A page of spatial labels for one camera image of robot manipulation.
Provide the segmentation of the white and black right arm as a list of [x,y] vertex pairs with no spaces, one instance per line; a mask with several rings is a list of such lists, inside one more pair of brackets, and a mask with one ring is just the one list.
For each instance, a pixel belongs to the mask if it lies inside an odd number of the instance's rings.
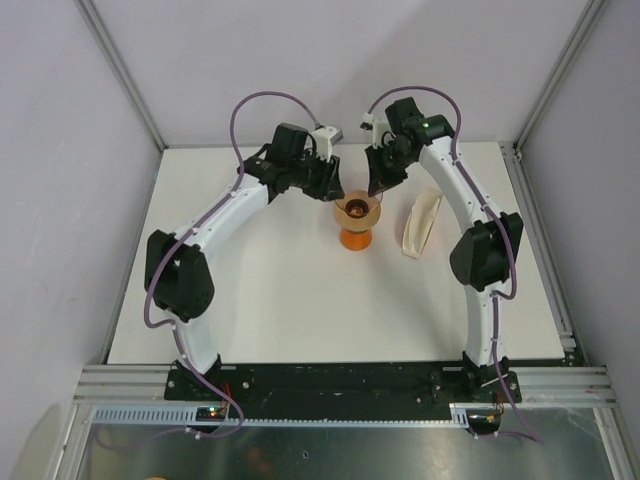
[[524,229],[518,213],[507,214],[465,166],[458,146],[459,123],[442,115],[425,116],[411,97],[394,101],[382,119],[367,111],[362,129],[372,133],[365,153],[368,193],[382,194],[400,185],[413,164],[436,181],[451,206],[461,237],[449,256],[463,286],[468,315],[467,341],[458,372],[433,375],[433,388],[450,387],[473,401],[497,397],[509,373],[500,337],[500,303],[517,287],[515,263]]

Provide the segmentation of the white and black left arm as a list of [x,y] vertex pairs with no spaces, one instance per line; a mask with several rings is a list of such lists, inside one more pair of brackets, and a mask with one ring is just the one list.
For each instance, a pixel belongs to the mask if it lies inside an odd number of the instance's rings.
[[190,368],[186,387],[197,398],[214,397],[220,374],[211,369],[219,349],[206,324],[215,286],[210,266],[220,247],[251,216],[290,188],[331,202],[344,197],[340,160],[333,153],[341,129],[320,126],[314,131],[281,123],[273,138],[242,159],[238,177],[200,216],[167,233],[154,231],[147,240],[143,312],[148,327],[153,307],[166,314],[180,361]]

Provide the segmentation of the cream coffee filter holder stack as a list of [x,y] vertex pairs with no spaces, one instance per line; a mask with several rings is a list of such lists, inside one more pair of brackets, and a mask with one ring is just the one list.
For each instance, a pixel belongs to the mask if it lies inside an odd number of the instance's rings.
[[424,252],[429,240],[443,193],[436,188],[426,187],[414,202],[402,237],[402,253],[417,259]]

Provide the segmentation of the clear pink plastic dripper cone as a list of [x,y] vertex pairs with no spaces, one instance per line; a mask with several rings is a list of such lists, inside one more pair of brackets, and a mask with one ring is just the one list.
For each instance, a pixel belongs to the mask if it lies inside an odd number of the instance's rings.
[[381,201],[377,197],[370,197],[364,190],[352,190],[334,202],[333,216],[342,229],[362,233],[378,223]]

